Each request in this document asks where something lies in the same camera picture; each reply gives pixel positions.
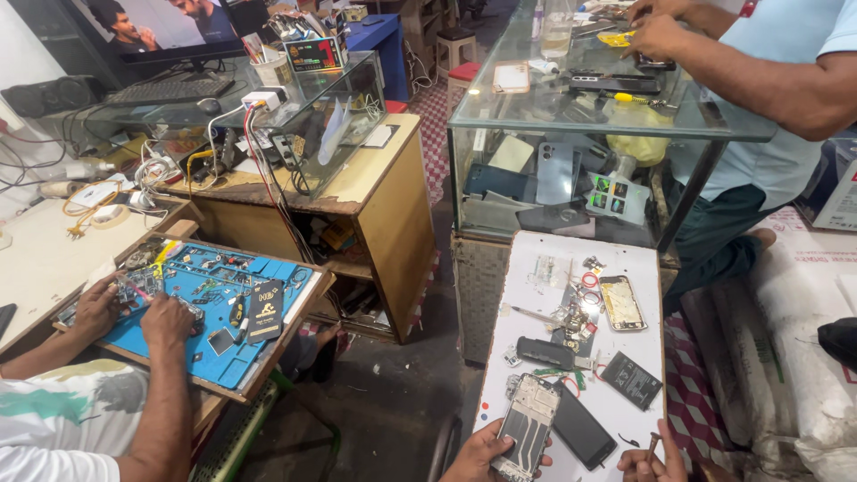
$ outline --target box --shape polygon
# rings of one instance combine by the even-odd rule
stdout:
[[[825,142],[821,160],[794,205],[814,227],[857,231],[857,132]]]
[[[350,7],[345,7],[343,10],[345,11],[345,19],[347,21],[361,21],[366,15],[369,15],[366,5],[351,5]]]

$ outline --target yellow plastic bag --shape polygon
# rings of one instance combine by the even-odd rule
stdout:
[[[610,119],[608,124],[612,125],[663,128],[673,125],[671,117],[662,116],[647,105],[633,102],[610,100],[604,106],[604,114]],[[634,156],[639,167],[651,167],[661,162],[670,141],[667,137],[607,136],[611,149]]]

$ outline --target red stool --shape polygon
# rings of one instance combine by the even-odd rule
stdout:
[[[468,62],[449,71],[449,82],[446,85],[446,118],[452,115],[452,90],[456,87],[469,88],[481,67],[481,63]]]
[[[385,100],[384,105],[387,106],[387,112],[391,114],[404,114],[408,111],[408,105],[405,102]]]

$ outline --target monitor screen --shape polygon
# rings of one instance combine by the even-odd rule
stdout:
[[[238,40],[219,0],[71,2],[126,62],[177,57],[177,51],[173,55],[168,51],[200,45],[216,44],[212,50],[223,50]]]

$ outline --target hand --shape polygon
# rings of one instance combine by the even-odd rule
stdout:
[[[626,18],[631,22],[631,27],[636,28],[636,22],[646,14],[669,15],[678,20],[690,6],[690,0],[637,0],[628,8]]]
[[[471,435],[440,482],[505,482],[491,467],[491,459],[514,445],[511,437],[497,438],[502,425],[503,419],[497,419]],[[543,455],[541,465],[550,467],[554,461],[548,455]],[[541,475],[542,471],[536,470],[536,478]]]
[[[149,352],[181,350],[194,324],[194,315],[178,299],[163,292],[155,295],[148,311],[140,320],[143,339]]]
[[[648,450],[626,450],[616,466],[625,474],[622,482],[687,482],[687,471],[685,462],[681,459],[679,448],[673,440],[673,434],[667,427],[667,422],[660,419],[657,421],[657,430],[663,437],[663,452],[666,455],[666,463],[663,464],[652,458],[651,464],[645,461],[649,454]]]
[[[116,296],[119,287],[111,285],[115,279],[116,273],[110,274],[81,295],[70,333],[82,334],[90,343],[110,333],[119,312],[128,308],[127,304],[119,303]]]
[[[642,27],[631,37],[631,45],[622,52],[621,58],[643,54],[657,62],[673,60],[672,49],[685,42],[681,37],[688,33],[687,30],[669,15],[649,17],[639,22]]]
[[[155,34],[149,27],[140,27],[140,40],[148,47],[149,51],[158,50],[158,42],[155,39]]]

